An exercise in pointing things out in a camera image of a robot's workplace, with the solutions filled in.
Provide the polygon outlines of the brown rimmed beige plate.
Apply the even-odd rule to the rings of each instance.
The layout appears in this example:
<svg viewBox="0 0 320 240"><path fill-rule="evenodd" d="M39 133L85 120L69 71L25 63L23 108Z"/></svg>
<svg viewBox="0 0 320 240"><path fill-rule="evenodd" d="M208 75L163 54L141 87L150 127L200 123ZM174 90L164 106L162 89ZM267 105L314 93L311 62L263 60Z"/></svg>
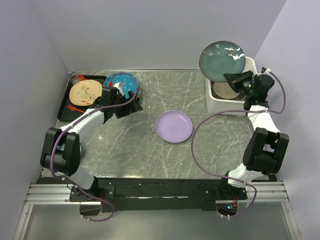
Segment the brown rimmed beige plate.
<svg viewBox="0 0 320 240"><path fill-rule="evenodd" d="M211 82L211 95L220 100L242 101L243 93L234 92L227 82Z"/></svg>

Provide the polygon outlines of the blue polka dot plate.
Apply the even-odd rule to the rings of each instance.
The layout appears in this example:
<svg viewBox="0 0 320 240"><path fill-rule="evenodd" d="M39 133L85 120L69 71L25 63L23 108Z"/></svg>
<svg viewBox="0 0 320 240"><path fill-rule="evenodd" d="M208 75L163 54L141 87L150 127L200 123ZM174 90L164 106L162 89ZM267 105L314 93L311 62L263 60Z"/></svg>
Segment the blue polka dot plate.
<svg viewBox="0 0 320 240"><path fill-rule="evenodd" d="M135 97L138 98L141 92L141 86L138 79L129 72L116 72L108 76L103 84L104 87L114 86L117 83L122 84L122 92L126 99L130 99L129 92L135 94Z"/></svg>

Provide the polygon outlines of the dark blue floral plate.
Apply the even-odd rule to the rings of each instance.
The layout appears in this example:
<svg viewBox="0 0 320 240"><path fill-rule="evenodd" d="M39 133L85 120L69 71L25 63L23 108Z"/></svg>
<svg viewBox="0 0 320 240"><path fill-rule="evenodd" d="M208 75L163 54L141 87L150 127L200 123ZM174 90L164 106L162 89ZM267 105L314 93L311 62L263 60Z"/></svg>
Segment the dark blue floral plate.
<svg viewBox="0 0 320 240"><path fill-rule="evenodd" d="M236 43L220 40L208 45L200 54L199 68L208 80L224 83L224 74L239 74L246 65L246 55Z"/></svg>

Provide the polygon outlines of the lilac plastic bear plate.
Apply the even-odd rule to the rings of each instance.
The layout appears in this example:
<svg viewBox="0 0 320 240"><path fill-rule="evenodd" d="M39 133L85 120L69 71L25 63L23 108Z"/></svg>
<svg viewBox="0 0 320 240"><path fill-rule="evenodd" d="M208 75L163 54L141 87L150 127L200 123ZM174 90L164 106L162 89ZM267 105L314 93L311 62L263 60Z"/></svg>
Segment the lilac plastic bear plate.
<svg viewBox="0 0 320 240"><path fill-rule="evenodd" d="M156 121L158 135L169 143L182 143L193 132L193 123L188 115L181 111L171 110L161 114Z"/></svg>

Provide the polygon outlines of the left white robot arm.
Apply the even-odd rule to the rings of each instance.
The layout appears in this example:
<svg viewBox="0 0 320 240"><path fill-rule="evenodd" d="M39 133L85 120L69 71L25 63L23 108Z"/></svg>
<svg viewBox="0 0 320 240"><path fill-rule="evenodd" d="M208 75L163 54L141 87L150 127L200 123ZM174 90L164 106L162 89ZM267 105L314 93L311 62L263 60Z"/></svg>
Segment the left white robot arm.
<svg viewBox="0 0 320 240"><path fill-rule="evenodd" d="M88 201L95 200L100 189L95 185L95 177L81 166L81 141L113 116L119 119L142 111L137 94L129 91L128 95L126 98L120 87L104 87L102 96L80 117L61 128L51 127L46 131L40 165L50 170L54 178L76 184Z"/></svg>

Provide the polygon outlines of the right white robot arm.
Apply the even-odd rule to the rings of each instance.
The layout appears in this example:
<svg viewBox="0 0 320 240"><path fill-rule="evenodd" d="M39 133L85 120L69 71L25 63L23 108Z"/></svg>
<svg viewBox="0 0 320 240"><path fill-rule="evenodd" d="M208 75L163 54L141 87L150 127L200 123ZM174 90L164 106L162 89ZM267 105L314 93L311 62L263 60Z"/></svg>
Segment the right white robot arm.
<svg viewBox="0 0 320 240"><path fill-rule="evenodd" d="M244 151L242 163L225 174L219 186L219 195L233 198L245 191L246 184L257 177L279 172L290 138L273 122L267 101L268 92L280 80L270 69L260 74L252 71L224 74L235 93L244 94L244 112L253 127L253 134Z"/></svg>

